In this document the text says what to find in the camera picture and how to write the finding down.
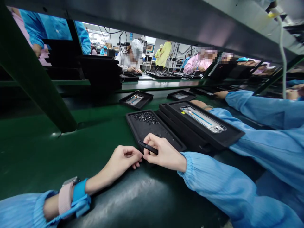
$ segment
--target electronic device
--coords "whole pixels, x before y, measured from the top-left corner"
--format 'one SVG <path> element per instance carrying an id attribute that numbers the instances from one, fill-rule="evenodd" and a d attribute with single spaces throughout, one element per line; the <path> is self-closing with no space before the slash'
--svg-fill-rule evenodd
<path id="1" fill-rule="evenodd" d="M 143 141 L 140 141 L 140 140 L 137 143 L 138 143 L 138 145 L 140 145 L 140 146 L 146 148 L 147 150 L 151 151 L 152 153 L 158 155 L 158 150 L 155 149 L 154 147 L 149 146 L 148 144 L 146 144 L 146 143 L 144 143 Z"/>
<path id="2" fill-rule="evenodd" d="M 131 98 L 129 98 L 126 103 L 130 104 L 130 105 L 136 105 L 138 102 L 140 102 L 144 97 L 140 96 L 138 94 L 135 94 L 134 96 L 132 96 Z"/>
<path id="3" fill-rule="evenodd" d="M 147 44 L 146 45 L 146 51 L 147 52 L 153 52 L 154 51 L 154 44 Z"/>
<path id="4" fill-rule="evenodd" d="M 191 118 L 196 120 L 198 123 L 209 129 L 213 133 L 220 133 L 226 130 L 226 127 L 215 122 L 214 120 L 212 120 L 211 118 L 191 106 L 182 106 L 180 107 L 180 110 L 191 116 Z"/>

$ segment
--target black cable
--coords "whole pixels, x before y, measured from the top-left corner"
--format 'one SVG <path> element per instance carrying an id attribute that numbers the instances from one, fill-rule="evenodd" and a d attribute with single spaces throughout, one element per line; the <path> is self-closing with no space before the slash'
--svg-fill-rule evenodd
<path id="1" fill-rule="evenodd" d="M 104 29 L 105 29 L 105 31 L 106 31 L 107 33 L 109 33 L 109 34 L 115 34 L 115 33 L 121 32 L 121 30 L 119 30 L 118 32 L 110 33 L 110 32 L 107 31 L 107 29 L 105 28 L 105 26 L 104 26 Z"/>
<path id="2" fill-rule="evenodd" d="M 98 26 L 98 28 L 99 28 L 99 30 L 101 31 L 101 28 L 100 28 L 100 26 Z M 101 34 L 102 34 L 102 36 L 104 37 L 104 34 L 102 33 L 102 31 L 101 31 Z M 104 40 L 105 40 L 105 37 L 104 37 Z M 107 43 L 107 41 L 105 40 L 105 44 L 107 45 L 107 47 L 108 47 L 108 43 Z"/>

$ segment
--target support beam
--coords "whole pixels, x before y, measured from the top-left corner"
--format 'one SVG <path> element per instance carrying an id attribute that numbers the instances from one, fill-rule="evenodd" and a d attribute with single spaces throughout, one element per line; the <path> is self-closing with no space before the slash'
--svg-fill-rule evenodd
<path id="1" fill-rule="evenodd" d="M 304 55 L 298 55 L 295 57 L 292 61 L 290 61 L 287 64 L 287 71 L 289 71 L 291 68 L 298 65 L 300 62 L 304 61 Z M 274 72 L 272 77 L 266 81 L 263 85 L 261 85 L 255 92 L 255 96 L 259 96 L 265 89 L 267 89 L 269 86 L 271 86 L 273 83 L 275 83 L 277 80 L 279 80 L 283 75 L 283 69 L 281 69 L 278 72 Z"/>
<path id="2" fill-rule="evenodd" d="M 75 119 L 2 0 L 0 21 L 5 22 L 0 36 L 0 65 L 62 133 L 75 131 Z"/>

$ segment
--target elastic cuff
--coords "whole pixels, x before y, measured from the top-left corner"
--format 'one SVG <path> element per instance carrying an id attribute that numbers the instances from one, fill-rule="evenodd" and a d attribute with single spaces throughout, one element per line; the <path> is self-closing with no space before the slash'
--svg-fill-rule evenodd
<path id="1" fill-rule="evenodd" d="M 181 171 L 177 171 L 177 173 L 179 176 L 184 178 L 185 175 L 192 173 L 193 162 L 191 156 L 187 152 L 181 152 L 181 155 L 183 155 L 187 160 L 187 168 L 186 168 L 186 172 L 183 173 Z"/>
<path id="2" fill-rule="evenodd" d="M 54 190 L 49 190 L 45 193 L 43 193 L 36 201 L 35 208 L 34 208 L 34 214 L 33 214 L 33 223 L 34 228 L 41 228 L 44 227 L 47 224 L 47 221 L 44 217 L 43 207 L 45 200 L 57 195 L 58 192 Z"/>

